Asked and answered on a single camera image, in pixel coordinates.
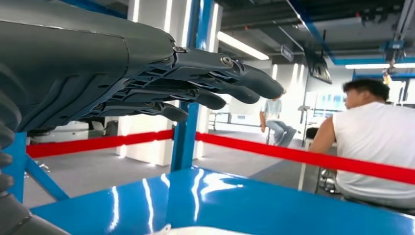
blue pole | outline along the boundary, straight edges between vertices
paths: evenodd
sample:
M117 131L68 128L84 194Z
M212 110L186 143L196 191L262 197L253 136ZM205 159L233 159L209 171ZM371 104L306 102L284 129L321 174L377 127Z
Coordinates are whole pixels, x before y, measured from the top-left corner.
M353 81L353 80L356 80L356 70L353 70L353 76L352 76L352 78L351 78L351 80Z
M8 190L19 202L23 202L24 171L26 168L26 133L17 133L14 142L4 149L13 157L11 165L5 167L2 173L13 177L14 185Z
M192 4L199 5L198 14L192 16L198 17L196 48L206 50L208 44L210 14L214 1L194 0ZM193 161L199 104L181 102L180 108L187 111L189 116L186 121L178 123L176 126L171 171L191 168Z

red rope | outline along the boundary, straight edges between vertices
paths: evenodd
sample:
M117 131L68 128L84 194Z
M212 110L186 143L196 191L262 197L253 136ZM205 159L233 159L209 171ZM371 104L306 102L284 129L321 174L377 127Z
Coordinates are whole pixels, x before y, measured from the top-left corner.
M415 185L414 169L363 162L359 160L277 147L251 141L236 140L212 134L197 133L196 140L224 147L268 155L271 157L317 165L323 168L344 170Z
M162 141L172 138L173 130L166 130L160 132L132 134L127 136L102 137L91 140L42 143L29 145L27 146L26 151L31 157L39 158L103 148L114 148L122 145L130 145L150 141Z

monitor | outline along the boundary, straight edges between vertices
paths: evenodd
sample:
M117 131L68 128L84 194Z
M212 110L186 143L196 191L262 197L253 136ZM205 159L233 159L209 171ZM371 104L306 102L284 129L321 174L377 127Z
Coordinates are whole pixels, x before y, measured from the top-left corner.
M314 51L304 48L305 59L308 65L310 76L315 77L325 83L332 84L330 74L328 72L327 63L320 55Z

white tank top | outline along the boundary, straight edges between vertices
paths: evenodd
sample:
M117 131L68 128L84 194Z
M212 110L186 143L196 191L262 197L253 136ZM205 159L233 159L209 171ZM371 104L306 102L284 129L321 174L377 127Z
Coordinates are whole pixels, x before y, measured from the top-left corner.
M415 169L415 110L379 102L333 115L337 154ZM358 195L415 198L415 185L338 171L337 184Z

blue table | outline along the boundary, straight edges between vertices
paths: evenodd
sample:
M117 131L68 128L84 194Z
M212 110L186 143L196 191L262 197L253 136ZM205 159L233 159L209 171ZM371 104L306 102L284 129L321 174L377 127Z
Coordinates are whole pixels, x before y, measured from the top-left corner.
M413 235L397 213L194 168L33 208L74 235L210 226L270 235Z

